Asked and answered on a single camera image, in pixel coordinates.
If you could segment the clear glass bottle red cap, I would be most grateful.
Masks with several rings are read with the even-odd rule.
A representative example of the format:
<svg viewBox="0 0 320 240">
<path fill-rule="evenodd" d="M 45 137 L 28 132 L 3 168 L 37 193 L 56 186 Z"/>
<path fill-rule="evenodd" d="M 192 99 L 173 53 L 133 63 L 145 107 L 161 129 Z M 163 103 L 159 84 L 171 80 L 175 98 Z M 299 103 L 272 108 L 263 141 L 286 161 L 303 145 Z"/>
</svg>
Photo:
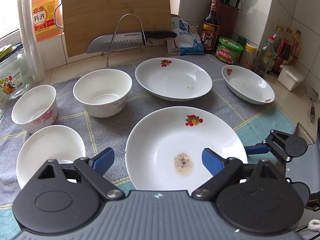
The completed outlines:
<svg viewBox="0 0 320 240">
<path fill-rule="evenodd" d="M 274 57 L 274 37 L 270 36 L 263 44 L 253 61 L 251 70 L 260 77 L 264 77 Z"/>
</svg>

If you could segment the dark vinegar bottle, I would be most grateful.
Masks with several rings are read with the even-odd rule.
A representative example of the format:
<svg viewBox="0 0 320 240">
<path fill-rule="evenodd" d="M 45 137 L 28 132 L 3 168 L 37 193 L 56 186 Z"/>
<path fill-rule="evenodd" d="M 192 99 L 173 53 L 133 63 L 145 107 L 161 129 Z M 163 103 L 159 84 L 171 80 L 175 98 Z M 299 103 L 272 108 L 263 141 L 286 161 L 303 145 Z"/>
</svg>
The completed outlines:
<svg viewBox="0 0 320 240">
<path fill-rule="evenodd" d="M 218 19 L 220 0 L 211 0 L 209 15 L 203 21 L 203 27 L 200 32 L 200 40 L 203 45 L 204 52 L 210 54 L 214 50 L 217 33 L 219 31 L 220 22 Z"/>
</svg>

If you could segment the yellow lid spice jar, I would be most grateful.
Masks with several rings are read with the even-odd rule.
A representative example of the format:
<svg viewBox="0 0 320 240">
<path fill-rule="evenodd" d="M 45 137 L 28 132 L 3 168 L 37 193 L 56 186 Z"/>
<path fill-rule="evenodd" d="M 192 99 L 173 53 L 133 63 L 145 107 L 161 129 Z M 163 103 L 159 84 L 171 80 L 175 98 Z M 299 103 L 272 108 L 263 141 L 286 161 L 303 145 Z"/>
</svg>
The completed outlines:
<svg viewBox="0 0 320 240">
<path fill-rule="evenodd" d="M 240 59 L 240 65 L 242 67 L 245 67 L 247 69 L 251 68 L 257 49 L 258 48 L 256 46 L 246 43 Z"/>
</svg>

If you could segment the white bowl pink flowers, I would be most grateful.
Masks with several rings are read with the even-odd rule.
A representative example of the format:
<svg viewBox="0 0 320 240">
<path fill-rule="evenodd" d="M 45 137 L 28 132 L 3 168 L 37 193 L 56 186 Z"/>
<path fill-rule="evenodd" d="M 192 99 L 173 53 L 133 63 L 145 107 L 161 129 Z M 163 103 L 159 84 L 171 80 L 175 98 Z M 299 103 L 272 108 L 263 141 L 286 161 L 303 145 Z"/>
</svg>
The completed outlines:
<svg viewBox="0 0 320 240">
<path fill-rule="evenodd" d="M 14 105 L 12 121 L 28 133 L 54 123 L 58 113 L 56 89 L 51 85 L 41 85 L 26 92 Z"/>
</svg>

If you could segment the green lid sauce jar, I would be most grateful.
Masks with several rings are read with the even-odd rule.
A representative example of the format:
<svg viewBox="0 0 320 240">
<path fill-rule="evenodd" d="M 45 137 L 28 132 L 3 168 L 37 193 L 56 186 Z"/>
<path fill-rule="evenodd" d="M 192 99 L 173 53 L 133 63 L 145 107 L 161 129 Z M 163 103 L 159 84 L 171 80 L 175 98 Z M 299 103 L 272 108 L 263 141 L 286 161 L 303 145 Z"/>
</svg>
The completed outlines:
<svg viewBox="0 0 320 240">
<path fill-rule="evenodd" d="M 236 64 L 239 61 L 243 46 L 226 37 L 220 37 L 215 56 L 218 60 L 227 64 Z"/>
</svg>

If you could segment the white plastic seasoning box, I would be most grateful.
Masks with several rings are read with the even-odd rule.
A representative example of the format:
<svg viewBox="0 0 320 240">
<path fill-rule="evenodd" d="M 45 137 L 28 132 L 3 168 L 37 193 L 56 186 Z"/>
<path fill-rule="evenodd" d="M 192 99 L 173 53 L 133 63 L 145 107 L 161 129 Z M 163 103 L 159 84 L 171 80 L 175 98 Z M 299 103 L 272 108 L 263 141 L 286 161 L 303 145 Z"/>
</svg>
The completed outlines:
<svg viewBox="0 0 320 240">
<path fill-rule="evenodd" d="M 305 75 L 295 66 L 281 65 L 278 82 L 288 91 L 293 91 L 299 87 L 305 79 Z"/>
</svg>

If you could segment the grey green checked mat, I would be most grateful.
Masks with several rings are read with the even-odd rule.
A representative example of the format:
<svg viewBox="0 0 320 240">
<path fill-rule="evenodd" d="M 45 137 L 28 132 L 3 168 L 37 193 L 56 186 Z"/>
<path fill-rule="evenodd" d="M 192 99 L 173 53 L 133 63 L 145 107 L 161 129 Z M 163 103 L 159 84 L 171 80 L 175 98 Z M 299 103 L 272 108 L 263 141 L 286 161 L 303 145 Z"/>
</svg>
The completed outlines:
<svg viewBox="0 0 320 240">
<path fill-rule="evenodd" d="M 230 92 L 221 75 L 222 63 L 212 56 L 188 56 L 185 60 L 200 66 L 213 81 L 212 90 L 208 94 L 188 101 L 187 106 L 218 116 L 235 130 L 245 146 L 261 142 L 272 129 L 286 133 L 295 131 L 292 121 L 276 105 L 252 105 Z M 134 81 L 128 101 L 120 113 L 110 118 L 95 118 L 87 114 L 75 100 L 72 93 L 75 83 L 76 79 L 69 79 L 54 85 L 59 108 L 55 122 L 77 131 L 90 157 L 107 147 L 113 148 L 116 157 L 114 165 L 107 172 L 107 178 L 127 192 L 133 188 L 125 168 L 127 137 L 144 116 L 169 107 L 172 102 L 152 96 Z M 20 191 L 16 178 L 16 160 L 22 145 L 29 138 L 26 131 L 12 122 L 14 104 L 13 100 L 7 102 L 1 122 L 1 239 L 11 239 L 20 230 L 11 206 Z"/>
</svg>

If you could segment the red sauce bottle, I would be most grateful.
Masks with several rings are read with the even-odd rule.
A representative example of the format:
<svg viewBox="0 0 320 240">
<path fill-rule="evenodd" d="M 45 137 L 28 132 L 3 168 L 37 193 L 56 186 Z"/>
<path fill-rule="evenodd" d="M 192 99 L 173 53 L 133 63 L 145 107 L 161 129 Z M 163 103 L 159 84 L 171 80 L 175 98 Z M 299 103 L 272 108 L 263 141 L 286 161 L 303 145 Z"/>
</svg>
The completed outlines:
<svg viewBox="0 0 320 240">
<path fill-rule="evenodd" d="M 274 57 L 270 64 L 270 71 L 274 74 L 279 74 L 279 67 L 276 66 L 276 61 L 281 54 L 283 46 L 286 46 L 286 36 L 283 34 L 283 27 L 281 25 L 277 25 L 276 33 L 273 36 L 274 38 Z"/>
</svg>

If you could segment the dark red knife block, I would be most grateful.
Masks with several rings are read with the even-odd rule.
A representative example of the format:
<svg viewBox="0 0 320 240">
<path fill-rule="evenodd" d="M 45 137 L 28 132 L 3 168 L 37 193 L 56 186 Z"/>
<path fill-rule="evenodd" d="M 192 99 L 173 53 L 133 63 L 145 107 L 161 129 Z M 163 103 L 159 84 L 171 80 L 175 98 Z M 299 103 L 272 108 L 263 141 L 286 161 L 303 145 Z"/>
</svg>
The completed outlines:
<svg viewBox="0 0 320 240">
<path fill-rule="evenodd" d="M 231 38 L 240 9 L 224 3 L 219 4 L 218 19 L 220 23 L 217 38 Z"/>
</svg>

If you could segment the white oval plate fruit print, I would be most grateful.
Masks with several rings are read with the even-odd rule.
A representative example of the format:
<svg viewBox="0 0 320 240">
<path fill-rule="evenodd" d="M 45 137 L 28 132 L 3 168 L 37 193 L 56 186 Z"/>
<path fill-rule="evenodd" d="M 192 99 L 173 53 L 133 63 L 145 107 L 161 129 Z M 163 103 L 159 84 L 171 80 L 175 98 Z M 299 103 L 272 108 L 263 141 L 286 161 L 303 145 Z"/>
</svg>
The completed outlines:
<svg viewBox="0 0 320 240">
<path fill-rule="evenodd" d="M 212 79 L 204 69 L 194 63 L 169 57 L 140 63 L 135 77 L 150 94 L 172 102 L 195 100 L 212 89 Z"/>
</svg>

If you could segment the orange cooking wine jug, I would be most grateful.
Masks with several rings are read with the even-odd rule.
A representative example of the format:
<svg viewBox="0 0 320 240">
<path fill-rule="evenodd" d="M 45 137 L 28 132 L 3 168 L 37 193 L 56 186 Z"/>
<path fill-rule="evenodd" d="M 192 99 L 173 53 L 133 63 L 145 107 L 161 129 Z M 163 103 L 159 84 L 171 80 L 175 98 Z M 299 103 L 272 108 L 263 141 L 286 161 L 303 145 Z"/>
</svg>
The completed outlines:
<svg viewBox="0 0 320 240">
<path fill-rule="evenodd" d="M 62 0 L 31 0 L 33 28 L 37 42 L 63 32 Z"/>
</svg>

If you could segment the stack of clear plastic cups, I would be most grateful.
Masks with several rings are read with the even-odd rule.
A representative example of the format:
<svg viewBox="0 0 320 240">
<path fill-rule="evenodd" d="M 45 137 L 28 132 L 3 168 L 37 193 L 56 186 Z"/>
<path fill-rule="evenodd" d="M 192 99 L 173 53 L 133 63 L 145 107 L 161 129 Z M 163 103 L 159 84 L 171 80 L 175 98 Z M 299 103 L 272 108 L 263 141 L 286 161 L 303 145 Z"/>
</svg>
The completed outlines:
<svg viewBox="0 0 320 240">
<path fill-rule="evenodd" d="M 31 13 L 31 0 L 17 0 L 18 18 L 20 24 L 20 37 L 26 56 L 27 65 L 35 83 L 41 83 L 46 78 L 41 55 L 37 48 L 33 17 Z"/>
</svg>

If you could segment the green lid small jar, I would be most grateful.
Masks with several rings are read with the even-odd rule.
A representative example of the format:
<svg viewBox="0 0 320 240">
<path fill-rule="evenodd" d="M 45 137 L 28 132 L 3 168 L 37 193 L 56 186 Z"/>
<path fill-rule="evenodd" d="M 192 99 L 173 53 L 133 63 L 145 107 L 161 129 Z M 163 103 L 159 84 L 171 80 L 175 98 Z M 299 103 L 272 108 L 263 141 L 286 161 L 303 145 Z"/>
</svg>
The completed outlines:
<svg viewBox="0 0 320 240">
<path fill-rule="evenodd" d="M 245 48 L 246 44 L 247 44 L 247 38 L 243 37 L 243 36 L 238 36 L 238 40 L 237 40 L 238 44 L 240 44 L 243 48 Z"/>
</svg>

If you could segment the yellow label oil bottle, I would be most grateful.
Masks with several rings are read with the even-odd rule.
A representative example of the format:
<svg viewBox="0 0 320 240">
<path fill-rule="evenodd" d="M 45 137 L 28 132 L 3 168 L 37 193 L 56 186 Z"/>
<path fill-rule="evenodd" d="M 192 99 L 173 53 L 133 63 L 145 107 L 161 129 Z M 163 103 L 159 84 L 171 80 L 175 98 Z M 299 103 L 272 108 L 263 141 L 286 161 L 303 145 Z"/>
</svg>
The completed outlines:
<svg viewBox="0 0 320 240">
<path fill-rule="evenodd" d="M 301 34 L 302 34 L 301 31 L 297 29 L 296 32 L 292 35 L 293 44 L 291 47 L 288 65 L 293 66 L 298 59 L 299 49 L 300 49 L 300 45 L 302 43 Z"/>
</svg>

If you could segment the bamboo cutting board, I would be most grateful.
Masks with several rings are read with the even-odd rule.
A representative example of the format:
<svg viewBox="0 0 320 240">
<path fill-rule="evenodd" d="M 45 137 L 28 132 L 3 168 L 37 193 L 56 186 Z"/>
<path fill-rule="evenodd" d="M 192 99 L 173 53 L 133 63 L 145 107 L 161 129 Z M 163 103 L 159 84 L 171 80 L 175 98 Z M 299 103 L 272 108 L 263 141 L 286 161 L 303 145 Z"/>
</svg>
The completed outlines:
<svg viewBox="0 0 320 240">
<path fill-rule="evenodd" d="M 115 31 L 171 30 L 170 0 L 62 0 L 68 57 L 84 54 L 98 36 Z"/>
</svg>

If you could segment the white bowl faint flowers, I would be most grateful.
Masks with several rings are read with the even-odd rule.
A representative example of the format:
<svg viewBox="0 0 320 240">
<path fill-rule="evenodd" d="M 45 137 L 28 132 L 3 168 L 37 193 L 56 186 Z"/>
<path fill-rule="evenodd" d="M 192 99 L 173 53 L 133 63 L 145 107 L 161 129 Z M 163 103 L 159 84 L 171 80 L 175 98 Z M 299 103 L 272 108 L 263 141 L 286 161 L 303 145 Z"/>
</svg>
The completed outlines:
<svg viewBox="0 0 320 240">
<path fill-rule="evenodd" d="M 81 77 L 73 87 L 75 99 L 96 118 L 109 118 L 126 105 L 132 79 L 118 69 L 101 69 Z"/>
</svg>

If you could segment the white plate with stain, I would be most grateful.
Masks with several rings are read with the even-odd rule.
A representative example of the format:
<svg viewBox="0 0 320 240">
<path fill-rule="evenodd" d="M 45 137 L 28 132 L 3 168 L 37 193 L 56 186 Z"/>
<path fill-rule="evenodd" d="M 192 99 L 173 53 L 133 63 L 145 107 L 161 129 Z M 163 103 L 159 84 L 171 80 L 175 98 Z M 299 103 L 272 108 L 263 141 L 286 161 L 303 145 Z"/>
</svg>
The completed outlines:
<svg viewBox="0 0 320 240">
<path fill-rule="evenodd" d="M 154 111 L 136 124 L 127 139 L 129 178 L 137 190 L 192 193 L 212 177 L 202 163 L 205 148 L 247 163 L 237 134 L 212 113 L 185 106 Z"/>
</svg>

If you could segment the small white shallow bowl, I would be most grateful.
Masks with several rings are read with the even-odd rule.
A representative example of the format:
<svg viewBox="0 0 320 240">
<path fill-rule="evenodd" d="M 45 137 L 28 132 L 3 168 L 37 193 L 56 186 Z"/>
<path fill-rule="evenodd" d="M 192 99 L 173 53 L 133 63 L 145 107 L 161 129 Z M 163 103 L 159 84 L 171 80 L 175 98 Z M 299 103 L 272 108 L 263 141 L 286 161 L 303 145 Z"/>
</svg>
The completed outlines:
<svg viewBox="0 0 320 240">
<path fill-rule="evenodd" d="M 69 164 L 85 156 L 84 141 L 74 129 L 63 125 L 42 128 L 27 139 L 19 152 L 16 162 L 18 184 L 20 188 L 24 188 L 49 159 Z"/>
</svg>

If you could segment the white blue salt bag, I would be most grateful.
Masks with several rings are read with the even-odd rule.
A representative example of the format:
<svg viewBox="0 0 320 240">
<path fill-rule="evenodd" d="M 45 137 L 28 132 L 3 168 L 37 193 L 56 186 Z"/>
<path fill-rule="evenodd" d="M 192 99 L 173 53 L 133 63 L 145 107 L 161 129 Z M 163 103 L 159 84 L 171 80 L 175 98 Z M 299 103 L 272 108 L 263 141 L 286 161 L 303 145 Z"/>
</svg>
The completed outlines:
<svg viewBox="0 0 320 240">
<path fill-rule="evenodd" d="M 176 33 L 174 42 L 180 56 L 204 54 L 204 48 L 197 33 L 190 31 L 190 26 L 180 17 L 171 18 L 173 32 Z"/>
</svg>

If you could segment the glass jar fruit label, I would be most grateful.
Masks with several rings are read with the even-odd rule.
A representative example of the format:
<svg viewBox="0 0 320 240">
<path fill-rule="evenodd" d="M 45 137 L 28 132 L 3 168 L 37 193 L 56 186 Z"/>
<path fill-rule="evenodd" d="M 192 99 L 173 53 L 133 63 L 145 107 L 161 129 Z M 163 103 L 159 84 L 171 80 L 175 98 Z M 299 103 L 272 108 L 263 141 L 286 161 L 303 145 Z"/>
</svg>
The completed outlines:
<svg viewBox="0 0 320 240">
<path fill-rule="evenodd" d="M 30 88 L 29 68 L 25 53 L 18 46 L 6 44 L 1 48 L 1 93 L 15 99 Z"/>
</svg>

